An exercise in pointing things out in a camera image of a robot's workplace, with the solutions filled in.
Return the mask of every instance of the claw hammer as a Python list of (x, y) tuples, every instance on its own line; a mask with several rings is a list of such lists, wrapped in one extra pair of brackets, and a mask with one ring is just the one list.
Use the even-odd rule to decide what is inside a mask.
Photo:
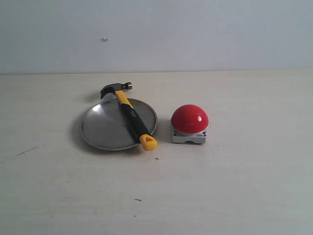
[(107, 85), (101, 90), (101, 99), (108, 93), (113, 93), (116, 96), (119, 103), (121, 104), (122, 110), (126, 115), (127, 120), (131, 124), (133, 130), (139, 136), (139, 141), (142, 145), (142, 148), (146, 151), (151, 151), (157, 147), (157, 141), (151, 136), (147, 127), (123, 92), (123, 90), (130, 90), (132, 88), (133, 86), (131, 82), (127, 82), (125, 84), (114, 83)]

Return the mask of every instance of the hammer handle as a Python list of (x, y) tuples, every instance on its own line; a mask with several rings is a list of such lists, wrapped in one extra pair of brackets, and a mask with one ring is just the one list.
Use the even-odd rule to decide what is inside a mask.
[(140, 116), (127, 99), (125, 93), (122, 90), (115, 91), (115, 96), (121, 103), (121, 107), (126, 118), (128, 119), (136, 134), (139, 136), (142, 148), (146, 151), (154, 150), (157, 147), (156, 139), (151, 136)]

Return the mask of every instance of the red dome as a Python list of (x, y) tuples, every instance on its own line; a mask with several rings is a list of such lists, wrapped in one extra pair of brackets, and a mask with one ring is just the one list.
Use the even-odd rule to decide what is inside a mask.
[(176, 130), (192, 134), (203, 131), (209, 124), (209, 118), (199, 106), (186, 104), (176, 109), (171, 123)]

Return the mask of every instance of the round metal dish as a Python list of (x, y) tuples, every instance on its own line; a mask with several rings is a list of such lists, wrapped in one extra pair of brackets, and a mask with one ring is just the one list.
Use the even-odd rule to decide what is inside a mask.
[[(151, 134), (157, 127), (157, 114), (148, 104), (128, 99), (138, 112)], [(139, 144), (139, 137), (133, 132), (124, 117), (117, 99), (97, 104), (82, 118), (80, 130), (90, 145), (109, 151), (124, 150)]]

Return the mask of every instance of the hammer head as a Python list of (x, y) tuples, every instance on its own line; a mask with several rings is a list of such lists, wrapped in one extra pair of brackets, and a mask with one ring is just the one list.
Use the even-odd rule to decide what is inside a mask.
[(120, 91), (120, 90), (130, 90), (132, 89), (132, 83), (127, 82), (125, 84), (122, 83), (114, 83), (110, 85), (106, 85), (104, 88), (101, 90), (101, 99), (108, 93), (115, 93), (115, 91)]

